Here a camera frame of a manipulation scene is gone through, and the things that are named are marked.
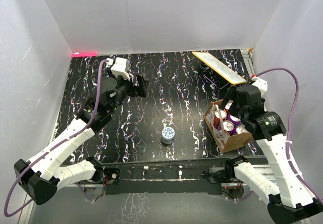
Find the canvas tote bag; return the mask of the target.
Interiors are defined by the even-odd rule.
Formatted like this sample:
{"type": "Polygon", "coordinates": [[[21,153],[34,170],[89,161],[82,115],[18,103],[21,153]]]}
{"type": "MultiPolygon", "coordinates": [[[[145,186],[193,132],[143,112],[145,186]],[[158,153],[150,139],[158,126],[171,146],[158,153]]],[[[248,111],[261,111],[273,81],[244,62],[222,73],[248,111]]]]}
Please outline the canvas tote bag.
{"type": "Polygon", "coordinates": [[[235,128],[233,134],[229,136],[226,132],[219,131],[218,128],[216,129],[213,126],[214,111],[218,110],[221,102],[222,100],[211,102],[208,109],[204,113],[203,118],[211,132],[213,139],[216,142],[216,146],[218,147],[220,153],[223,154],[248,145],[253,137],[249,132],[236,135],[235,128]]]}

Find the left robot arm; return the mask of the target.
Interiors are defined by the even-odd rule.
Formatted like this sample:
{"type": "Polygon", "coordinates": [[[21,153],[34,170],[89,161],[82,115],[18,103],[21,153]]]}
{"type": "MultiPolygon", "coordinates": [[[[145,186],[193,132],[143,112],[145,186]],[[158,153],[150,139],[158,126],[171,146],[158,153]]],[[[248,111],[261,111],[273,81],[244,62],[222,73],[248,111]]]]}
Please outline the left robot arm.
{"type": "Polygon", "coordinates": [[[149,81],[136,75],[137,82],[110,76],[97,83],[96,97],[89,98],[67,128],[45,149],[27,161],[14,164],[19,186],[37,205],[48,202],[57,190],[83,180],[99,183],[104,178],[101,163],[90,157],[70,167],[62,163],[85,141],[101,131],[126,97],[146,97],[149,81]]]}

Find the red cola can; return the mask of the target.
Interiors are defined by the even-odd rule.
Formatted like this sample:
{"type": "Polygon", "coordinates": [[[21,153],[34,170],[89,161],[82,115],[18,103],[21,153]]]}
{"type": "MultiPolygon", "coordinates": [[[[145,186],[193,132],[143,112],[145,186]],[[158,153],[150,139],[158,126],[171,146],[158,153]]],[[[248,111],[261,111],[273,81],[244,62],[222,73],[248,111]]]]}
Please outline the red cola can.
{"type": "Polygon", "coordinates": [[[214,111],[214,119],[213,126],[217,129],[221,125],[221,121],[225,121],[227,118],[227,113],[225,110],[215,110],[214,111]]]}
{"type": "Polygon", "coordinates": [[[227,104],[226,104],[226,106],[225,106],[225,108],[224,108],[224,110],[225,110],[226,112],[228,112],[228,111],[229,111],[229,109],[230,109],[230,107],[231,107],[232,103],[233,103],[233,101],[232,101],[232,100],[229,100],[229,101],[227,102],[227,104]]]}

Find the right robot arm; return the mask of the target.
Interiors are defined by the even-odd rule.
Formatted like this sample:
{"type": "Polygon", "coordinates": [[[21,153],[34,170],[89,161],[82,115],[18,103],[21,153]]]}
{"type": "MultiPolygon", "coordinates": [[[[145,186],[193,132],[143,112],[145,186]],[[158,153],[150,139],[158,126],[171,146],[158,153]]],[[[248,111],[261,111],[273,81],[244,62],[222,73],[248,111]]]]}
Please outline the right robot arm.
{"type": "Polygon", "coordinates": [[[272,183],[243,156],[225,163],[225,176],[231,182],[247,184],[267,205],[274,223],[295,223],[322,212],[322,200],[296,172],[287,146],[286,128],[280,116],[264,109],[262,90],[255,85],[230,86],[220,109],[229,100],[229,114],[239,118],[265,154],[276,179],[272,183]]]}

